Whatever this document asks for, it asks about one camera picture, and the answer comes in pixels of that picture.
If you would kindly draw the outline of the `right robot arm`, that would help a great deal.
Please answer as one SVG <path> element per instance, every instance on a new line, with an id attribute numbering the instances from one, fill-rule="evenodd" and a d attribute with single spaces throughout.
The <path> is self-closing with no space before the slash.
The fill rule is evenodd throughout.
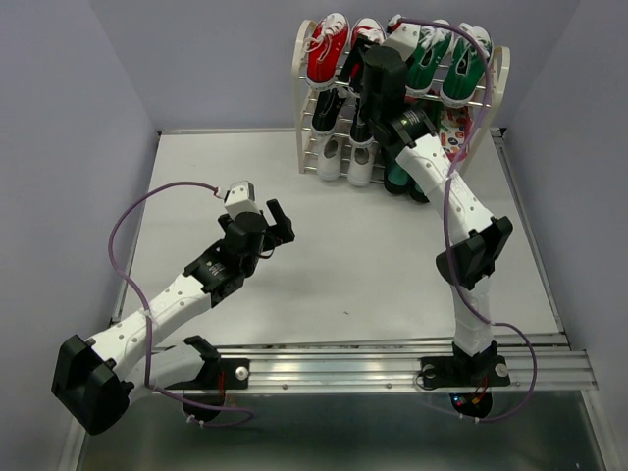
<path id="1" fill-rule="evenodd" d="M 452 354 L 421 358 L 418 376 L 428 390 L 471 387 L 485 379 L 504 386 L 509 379 L 496 370 L 505 361 L 497 352 L 488 301 L 490 276 L 513 226 L 495 217 L 461 177 L 431 112 L 406 100 L 406 73 L 396 50 L 374 44 L 355 47 L 340 76 L 359 95 L 359 123 L 419 185 L 444 225 L 445 251 L 436 265 L 452 293 Z"/>

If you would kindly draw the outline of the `red canvas sneaker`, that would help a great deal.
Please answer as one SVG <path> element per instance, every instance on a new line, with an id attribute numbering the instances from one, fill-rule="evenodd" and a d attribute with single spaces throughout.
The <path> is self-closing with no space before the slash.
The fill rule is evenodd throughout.
<path id="1" fill-rule="evenodd" d="M 355 46 L 362 46 L 365 48 L 366 55 L 369 49 L 375 45 L 381 45 L 385 39 L 385 29 L 379 21 L 371 18 L 360 19 L 351 30 L 349 52 Z"/>
<path id="2" fill-rule="evenodd" d="M 306 82 L 315 90 L 333 85 L 340 56 L 349 40 L 349 24 L 342 13 L 322 19 L 304 42 L 307 54 Z"/>

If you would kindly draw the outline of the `white sneaker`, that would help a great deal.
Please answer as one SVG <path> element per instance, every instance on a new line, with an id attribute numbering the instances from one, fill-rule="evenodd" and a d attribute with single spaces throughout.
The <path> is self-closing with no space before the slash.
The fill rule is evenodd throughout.
<path id="1" fill-rule="evenodd" d="M 379 145 L 376 142 L 369 146 L 351 148 L 347 179 L 350 184 L 358 187 L 366 186 L 372 179 Z"/>
<path id="2" fill-rule="evenodd" d="M 340 176 L 345 142 L 344 137 L 331 134 L 318 140 L 317 175 L 321 180 L 329 182 Z"/>

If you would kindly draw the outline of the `black canvas sneaker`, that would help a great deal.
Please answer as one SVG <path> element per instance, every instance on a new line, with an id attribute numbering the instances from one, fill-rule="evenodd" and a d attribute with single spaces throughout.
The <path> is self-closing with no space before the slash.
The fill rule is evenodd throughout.
<path id="1" fill-rule="evenodd" d="M 373 106 L 368 101 L 355 99 L 354 115 L 349 130 L 349 141 L 356 148 L 366 148 L 372 144 L 374 137 L 370 128 L 373 118 Z"/>
<path id="2" fill-rule="evenodd" d="M 321 91 L 311 119 L 312 132 L 319 135 L 332 134 L 336 129 L 340 110 L 349 94 L 344 89 L 332 88 Z"/>

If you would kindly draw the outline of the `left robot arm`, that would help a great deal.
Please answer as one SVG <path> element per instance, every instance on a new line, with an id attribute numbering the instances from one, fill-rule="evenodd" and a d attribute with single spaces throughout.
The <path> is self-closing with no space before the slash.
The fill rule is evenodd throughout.
<path id="1" fill-rule="evenodd" d="M 152 391 L 148 378 L 130 379 L 138 363 L 149 372 L 152 347 L 242 288 L 259 260 L 295 239 L 280 203 L 267 203 L 269 224 L 253 199 L 226 201 L 219 219 L 225 235 L 190 262 L 153 300 L 126 320 L 88 340 L 72 336 L 60 347 L 51 391 L 90 435 L 111 428 L 131 405 L 131 394 Z"/>

